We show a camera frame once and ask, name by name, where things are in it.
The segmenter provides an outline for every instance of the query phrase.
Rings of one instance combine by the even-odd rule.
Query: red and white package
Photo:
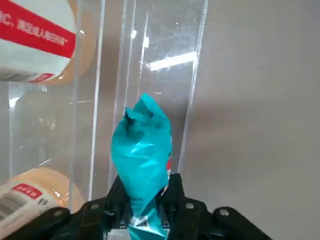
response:
[[[32,182],[7,182],[0,187],[0,239],[58,206],[58,201],[46,189]]]
[[[60,75],[76,46],[67,0],[1,0],[0,81],[47,82]]]

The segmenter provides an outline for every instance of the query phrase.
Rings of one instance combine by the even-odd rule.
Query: teal plastic bag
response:
[[[144,93],[126,108],[111,144],[111,156],[130,198],[132,240],[163,240],[155,196],[168,185],[167,162],[172,152],[171,124],[156,101]]]

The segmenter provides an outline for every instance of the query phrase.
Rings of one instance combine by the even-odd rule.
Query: barcode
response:
[[[23,82],[30,78],[36,78],[37,73],[33,72],[10,72],[10,71],[0,71],[0,81],[7,82]]]
[[[9,192],[0,197],[0,223],[27,204],[27,200],[19,195]]]

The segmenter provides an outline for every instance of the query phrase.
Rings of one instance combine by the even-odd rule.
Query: product packaging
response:
[[[171,152],[170,121],[145,93],[133,109],[125,109],[111,144],[112,160],[130,198],[132,240],[167,238],[155,196],[168,185]]]
[[[75,74],[76,0],[2,0],[0,81],[68,83]],[[89,67],[96,40],[90,16],[81,18],[79,73]]]
[[[73,186],[72,207],[85,203]],[[69,206],[69,179],[50,168],[39,167],[10,179],[0,187],[0,239],[54,207]]]

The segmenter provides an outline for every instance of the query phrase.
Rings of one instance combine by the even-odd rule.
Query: red label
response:
[[[171,157],[169,158],[168,162],[166,163],[166,170],[171,170]]]
[[[13,3],[0,0],[0,39],[71,58],[76,35]]]
[[[37,199],[42,195],[42,192],[28,184],[20,183],[12,188],[15,191],[28,195],[32,199]]]
[[[28,83],[41,83],[41,82],[47,80],[48,78],[51,78],[53,75],[54,75],[53,73],[45,73],[32,81],[28,81]]]

